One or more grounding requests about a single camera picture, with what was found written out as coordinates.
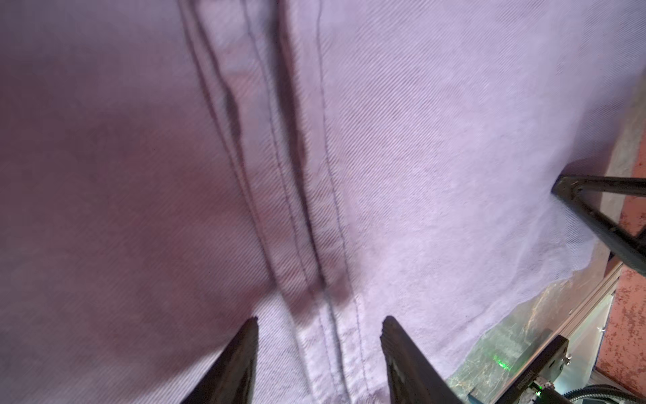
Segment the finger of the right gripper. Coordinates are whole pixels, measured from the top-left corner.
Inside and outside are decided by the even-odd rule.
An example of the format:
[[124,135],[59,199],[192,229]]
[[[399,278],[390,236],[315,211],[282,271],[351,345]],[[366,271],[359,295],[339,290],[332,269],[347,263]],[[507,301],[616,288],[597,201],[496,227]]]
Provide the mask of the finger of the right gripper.
[[645,196],[643,178],[560,175],[551,193],[582,220],[609,247],[614,256],[638,274],[645,275],[645,230],[632,235],[607,215],[590,205],[587,191],[635,197]]

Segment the purple trousers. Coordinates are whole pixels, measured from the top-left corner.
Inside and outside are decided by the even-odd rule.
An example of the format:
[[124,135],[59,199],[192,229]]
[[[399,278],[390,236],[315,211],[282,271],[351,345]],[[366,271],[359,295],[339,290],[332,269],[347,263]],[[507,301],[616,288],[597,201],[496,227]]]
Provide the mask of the purple trousers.
[[1,400],[175,403],[260,323],[256,403],[384,403],[589,264],[642,1],[4,1]]

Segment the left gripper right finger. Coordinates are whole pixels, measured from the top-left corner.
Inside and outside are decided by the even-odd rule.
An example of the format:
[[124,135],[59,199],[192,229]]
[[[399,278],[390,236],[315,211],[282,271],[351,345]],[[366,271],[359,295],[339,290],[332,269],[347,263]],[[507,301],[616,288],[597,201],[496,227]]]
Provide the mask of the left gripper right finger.
[[391,403],[462,403],[393,316],[384,319],[380,342]]

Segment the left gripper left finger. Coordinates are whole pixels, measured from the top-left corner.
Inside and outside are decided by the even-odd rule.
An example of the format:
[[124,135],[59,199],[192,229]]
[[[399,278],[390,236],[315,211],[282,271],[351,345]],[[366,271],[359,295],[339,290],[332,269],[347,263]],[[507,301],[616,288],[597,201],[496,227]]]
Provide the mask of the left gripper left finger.
[[249,404],[257,369],[259,326],[245,321],[181,404]]

